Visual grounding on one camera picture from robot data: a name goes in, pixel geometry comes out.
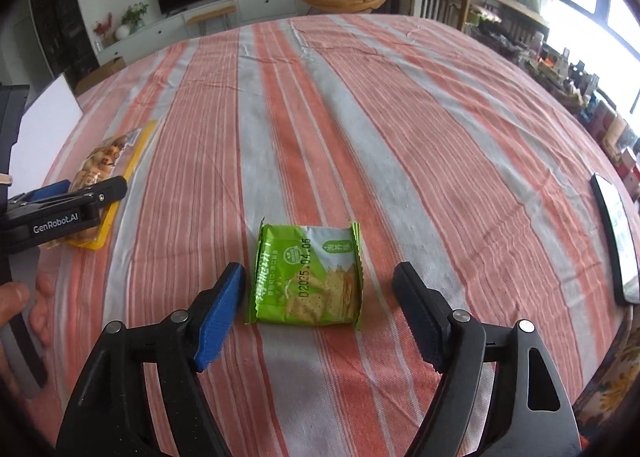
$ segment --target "white cabinet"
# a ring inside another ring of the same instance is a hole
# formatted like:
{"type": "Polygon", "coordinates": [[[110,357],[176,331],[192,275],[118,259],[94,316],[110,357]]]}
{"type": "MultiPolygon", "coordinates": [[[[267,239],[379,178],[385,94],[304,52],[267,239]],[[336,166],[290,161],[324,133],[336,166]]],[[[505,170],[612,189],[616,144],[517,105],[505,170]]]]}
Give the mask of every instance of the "white cabinet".
{"type": "MultiPolygon", "coordinates": [[[[235,13],[229,15],[232,26],[279,20],[296,15],[296,0],[219,0],[143,27],[124,40],[97,53],[98,63],[104,65],[122,56],[127,65],[131,65],[171,44],[199,36],[198,25],[187,25],[186,22],[194,16],[228,5],[236,6],[235,13]]],[[[208,21],[206,29],[207,34],[222,31],[222,22],[220,19],[208,21]]]]}

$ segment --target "striped tablecloth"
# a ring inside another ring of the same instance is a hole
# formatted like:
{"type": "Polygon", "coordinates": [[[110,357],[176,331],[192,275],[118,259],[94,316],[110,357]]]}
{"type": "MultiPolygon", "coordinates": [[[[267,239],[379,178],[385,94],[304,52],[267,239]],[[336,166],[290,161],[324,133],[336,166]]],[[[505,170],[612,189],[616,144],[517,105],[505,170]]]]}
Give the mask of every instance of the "striped tablecloth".
{"type": "MultiPolygon", "coordinates": [[[[51,182],[104,137],[162,123],[109,247],[46,253],[51,379],[31,411],[51,439],[102,327],[158,322],[228,262],[252,267],[263,217],[361,223],[364,326],[238,319],[201,379],[236,456],[404,455],[438,375],[392,295],[402,260],[484,322],[531,319],[572,400],[620,325],[589,185],[597,171],[626,195],[620,179],[543,89],[455,29],[402,16],[258,24],[175,44],[81,105],[51,182]]],[[[486,413],[485,366],[466,451],[486,413]]],[[[175,454],[147,370],[159,441],[175,454]]]]}

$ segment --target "bread snack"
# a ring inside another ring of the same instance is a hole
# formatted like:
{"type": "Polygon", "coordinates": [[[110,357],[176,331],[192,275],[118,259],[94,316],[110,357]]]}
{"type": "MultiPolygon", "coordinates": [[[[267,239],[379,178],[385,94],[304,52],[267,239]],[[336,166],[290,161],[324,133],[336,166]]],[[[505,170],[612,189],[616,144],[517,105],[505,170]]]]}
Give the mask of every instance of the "bread snack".
{"type": "MultiPolygon", "coordinates": [[[[156,129],[156,124],[155,120],[149,121],[145,126],[102,141],[82,163],[69,191],[74,192],[118,175],[122,175],[128,181],[152,132],[156,129]]],[[[113,202],[100,212],[99,226],[79,231],[67,237],[65,241],[73,246],[100,249],[107,240],[119,204],[113,202]]]]}
{"type": "Polygon", "coordinates": [[[360,226],[260,225],[248,321],[357,324],[362,305],[360,226]]]}

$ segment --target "green snack package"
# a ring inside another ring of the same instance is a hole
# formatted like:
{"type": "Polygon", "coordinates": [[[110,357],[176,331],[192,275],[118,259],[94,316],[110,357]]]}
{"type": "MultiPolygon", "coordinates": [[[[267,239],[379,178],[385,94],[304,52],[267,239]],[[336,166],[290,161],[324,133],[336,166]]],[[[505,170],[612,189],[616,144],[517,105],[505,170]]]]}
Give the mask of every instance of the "green snack package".
{"type": "Polygon", "coordinates": [[[360,225],[261,224],[248,322],[360,324],[360,225]]]}

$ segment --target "window frame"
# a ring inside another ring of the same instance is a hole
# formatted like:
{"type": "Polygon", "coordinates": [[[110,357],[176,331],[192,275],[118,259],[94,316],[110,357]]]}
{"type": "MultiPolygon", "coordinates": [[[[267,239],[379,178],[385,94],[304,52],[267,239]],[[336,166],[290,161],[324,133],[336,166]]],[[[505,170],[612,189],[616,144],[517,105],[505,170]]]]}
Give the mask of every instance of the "window frame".
{"type": "Polygon", "coordinates": [[[596,7],[593,12],[588,11],[583,8],[581,5],[576,4],[573,0],[559,0],[564,4],[571,7],[573,10],[585,15],[590,20],[597,23],[600,27],[602,27],[605,31],[611,34],[619,43],[622,45],[627,51],[631,53],[631,55],[640,62],[640,52],[636,51],[629,42],[627,42],[620,34],[615,32],[609,24],[607,20],[609,18],[609,10],[611,6],[611,0],[596,0],[596,7]]]}

